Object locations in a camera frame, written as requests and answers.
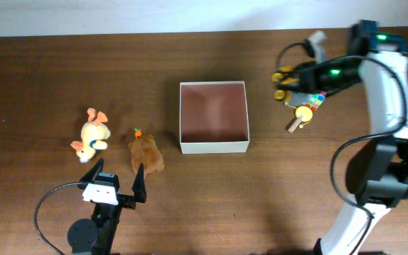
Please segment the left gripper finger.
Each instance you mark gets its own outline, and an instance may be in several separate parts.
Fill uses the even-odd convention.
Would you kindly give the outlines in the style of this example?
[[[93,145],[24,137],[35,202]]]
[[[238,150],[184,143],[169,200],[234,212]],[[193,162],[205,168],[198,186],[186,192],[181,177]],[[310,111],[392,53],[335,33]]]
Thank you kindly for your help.
[[[147,200],[144,173],[145,173],[144,164],[141,163],[138,168],[134,183],[132,185],[132,191],[136,203],[146,203]]]
[[[80,178],[78,188],[85,189],[89,183],[93,183],[98,174],[102,172],[103,165],[104,159],[100,158],[96,164]]]

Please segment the yellow grey toy truck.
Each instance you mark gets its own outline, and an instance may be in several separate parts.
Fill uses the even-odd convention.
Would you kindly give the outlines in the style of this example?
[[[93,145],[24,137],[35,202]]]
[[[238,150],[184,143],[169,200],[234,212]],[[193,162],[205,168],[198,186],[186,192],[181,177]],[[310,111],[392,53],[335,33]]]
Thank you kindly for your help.
[[[287,78],[287,79],[298,79],[298,76],[296,75],[295,78]],[[286,79],[274,79],[273,74],[271,77],[272,82],[275,83],[281,80],[286,80]],[[284,91],[284,90],[276,90],[273,92],[273,97],[277,101],[282,101],[285,103],[289,103],[292,106],[301,106],[305,104],[305,101],[308,99],[309,93],[303,93],[303,92],[298,92],[298,91]]]

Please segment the colourful puzzle cube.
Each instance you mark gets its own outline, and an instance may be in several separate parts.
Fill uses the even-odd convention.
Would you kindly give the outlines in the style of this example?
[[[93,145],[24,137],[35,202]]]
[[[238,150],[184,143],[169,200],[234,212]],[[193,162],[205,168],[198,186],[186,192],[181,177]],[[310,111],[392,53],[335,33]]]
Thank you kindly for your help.
[[[321,93],[314,93],[308,96],[308,99],[305,101],[305,106],[310,108],[312,111],[316,111],[324,102],[326,98],[326,92],[322,91]]]

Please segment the yellow wooden rattle drum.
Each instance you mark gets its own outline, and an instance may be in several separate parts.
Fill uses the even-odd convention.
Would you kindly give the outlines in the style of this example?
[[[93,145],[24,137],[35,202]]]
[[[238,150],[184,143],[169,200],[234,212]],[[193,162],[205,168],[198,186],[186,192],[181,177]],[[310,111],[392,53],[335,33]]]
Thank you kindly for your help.
[[[293,133],[298,128],[303,128],[313,118],[313,110],[308,106],[292,106],[289,103],[285,103],[286,106],[294,110],[294,119],[288,127],[288,132]]]

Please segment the brown plush toy with carrot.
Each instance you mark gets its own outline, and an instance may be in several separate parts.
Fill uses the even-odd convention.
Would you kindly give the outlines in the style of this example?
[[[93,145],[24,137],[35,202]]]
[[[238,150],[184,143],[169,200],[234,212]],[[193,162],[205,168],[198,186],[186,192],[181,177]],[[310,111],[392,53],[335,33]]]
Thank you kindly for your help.
[[[164,158],[153,135],[143,135],[135,128],[135,139],[128,144],[131,153],[132,170],[137,174],[141,164],[144,166],[144,176],[164,169]]]

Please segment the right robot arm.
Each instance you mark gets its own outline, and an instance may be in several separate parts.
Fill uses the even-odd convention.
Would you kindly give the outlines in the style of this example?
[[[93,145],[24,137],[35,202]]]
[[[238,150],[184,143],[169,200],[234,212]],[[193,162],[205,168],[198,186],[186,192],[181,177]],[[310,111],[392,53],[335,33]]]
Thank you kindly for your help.
[[[402,35],[381,33],[375,21],[348,30],[346,54],[329,59],[318,30],[300,42],[309,57],[294,67],[276,64],[275,99],[295,111],[290,130],[308,124],[322,102],[362,84],[370,132],[349,161],[344,205],[314,254],[357,254],[378,221],[408,199],[408,45]]]

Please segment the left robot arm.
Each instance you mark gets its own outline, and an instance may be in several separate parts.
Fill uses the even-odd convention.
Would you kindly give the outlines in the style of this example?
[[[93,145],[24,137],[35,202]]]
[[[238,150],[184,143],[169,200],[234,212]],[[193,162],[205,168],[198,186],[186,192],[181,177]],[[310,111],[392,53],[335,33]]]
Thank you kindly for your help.
[[[118,176],[103,172],[103,165],[104,160],[99,159],[80,179],[83,200],[93,203],[94,209],[90,218],[77,220],[68,230],[67,241],[73,254],[109,254],[122,209],[134,210],[147,200],[143,164],[133,182],[132,195],[118,192]]]

